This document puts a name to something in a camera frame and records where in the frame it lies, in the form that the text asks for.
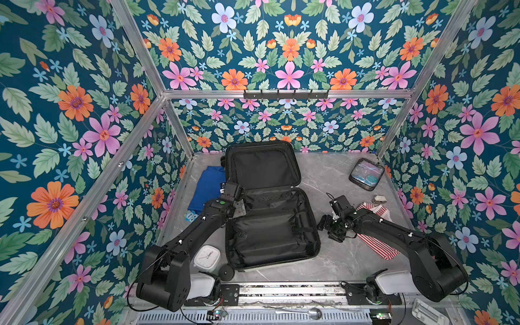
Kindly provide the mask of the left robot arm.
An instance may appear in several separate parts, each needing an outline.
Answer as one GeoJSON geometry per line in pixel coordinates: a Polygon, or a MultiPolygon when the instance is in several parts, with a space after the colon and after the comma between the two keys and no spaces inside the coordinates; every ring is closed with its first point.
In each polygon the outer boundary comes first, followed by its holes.
{"type": "Polygon", "coordinates": [[[225,183],[218,199],[207,201],[203,212],[181,234],[161,246],[149,247],[133,283],[136,297],[169,311],[180,310],[191,290],[193,257],[234,216],[234,205],[242,193],[240,185],[225,183]]]}

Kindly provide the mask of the blue cloth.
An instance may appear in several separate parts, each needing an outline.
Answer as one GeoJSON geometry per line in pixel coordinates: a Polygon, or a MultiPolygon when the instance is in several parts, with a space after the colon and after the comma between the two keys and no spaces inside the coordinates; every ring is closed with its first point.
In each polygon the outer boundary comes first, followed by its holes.
{"type": "Polygon", "coordinates": [[[194,196],[188,205],[188,211],[200,215],[204,205],[209,200],[217,199],[220,195],[221,184],[226,182],[226,172],[223,167],[209,166],[200,176],[194,196]]]}

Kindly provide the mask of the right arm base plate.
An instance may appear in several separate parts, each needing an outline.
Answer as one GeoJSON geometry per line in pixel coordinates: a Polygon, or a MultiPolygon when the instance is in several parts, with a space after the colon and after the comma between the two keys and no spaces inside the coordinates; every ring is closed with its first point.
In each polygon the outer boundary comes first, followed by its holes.
{"type": "Polygon", "coordinates": [[[402,298],[399,294],[384,294],[376,284],[350,283],[342,281],[340,287],[345,290],[347,302],[351,306],[401,306],[402,298]]]}

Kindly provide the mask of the black suitcase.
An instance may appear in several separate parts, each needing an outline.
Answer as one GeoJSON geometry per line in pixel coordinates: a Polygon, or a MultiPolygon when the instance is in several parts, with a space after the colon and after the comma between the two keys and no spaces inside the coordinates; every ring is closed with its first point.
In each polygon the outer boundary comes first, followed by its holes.
{"type": "Polygon", "coordinates": [[[313,259],[321,249],[310,199],[288,142],[235,144],[222,158],[243,213],[226,224],[226,259],[239,272],[313,259]]]}

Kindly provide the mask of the clear toiletry pouch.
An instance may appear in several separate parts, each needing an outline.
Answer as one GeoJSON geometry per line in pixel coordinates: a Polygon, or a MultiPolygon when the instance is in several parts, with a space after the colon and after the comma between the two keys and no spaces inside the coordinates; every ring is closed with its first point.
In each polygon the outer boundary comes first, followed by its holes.
{"type": "Polygon", "coordinates": [[[367,158],[361,158],[349,174],[349,180],[360,188],[372,192],[379,184],[384,173],[384,166],[367,158]]]}

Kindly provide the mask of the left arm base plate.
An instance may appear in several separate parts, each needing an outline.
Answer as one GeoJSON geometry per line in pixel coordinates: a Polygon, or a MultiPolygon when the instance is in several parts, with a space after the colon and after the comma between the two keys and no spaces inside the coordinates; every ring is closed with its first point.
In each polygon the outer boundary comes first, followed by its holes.
{"type": "Polygon", "coordinates": [[[241,286],[238,284],[222,284],[214,288],[207,297],[196,297],[185,302],[186,307],[216,307],[223,303],[224,307],[238,306],[241,286]]]}

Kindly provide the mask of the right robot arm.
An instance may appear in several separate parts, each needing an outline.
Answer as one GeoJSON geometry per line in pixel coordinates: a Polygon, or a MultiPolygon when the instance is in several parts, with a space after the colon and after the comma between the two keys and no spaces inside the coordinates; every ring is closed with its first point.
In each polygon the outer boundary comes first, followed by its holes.
{"type": "Polygon", "coordinates": [[[322,216],[318,229],[332,241],[359,238],[383,259],[405,256],[410,266],[405,283],[430,301],[456,295],[461,286],[467,290],[469,275],[445,236],[400,226],[383,205],[364,203],[355,208],[345,196],[331,196],[329,204],[333,213],[322,216]]]}

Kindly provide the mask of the red white striped shirt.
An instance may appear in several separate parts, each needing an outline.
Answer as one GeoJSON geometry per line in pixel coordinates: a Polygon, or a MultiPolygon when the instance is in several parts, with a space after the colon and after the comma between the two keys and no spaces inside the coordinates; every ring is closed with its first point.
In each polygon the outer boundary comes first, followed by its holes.
{"type": "Polygon", "coordinates": [[[362,203],[357,210],[369,210],[375,214],[374,218],[369,217],[369,223],[363,227],[363,232],[358,237],[365,242],[380,258],[391,261],[397,257],[400,252],[393,246],[388,244],[389,236],[387,230],[383,230],[383,224],[378,224],[380,219],[391,221],[390,212],[384,205],[375,205],[372,203],[362,203]]]}

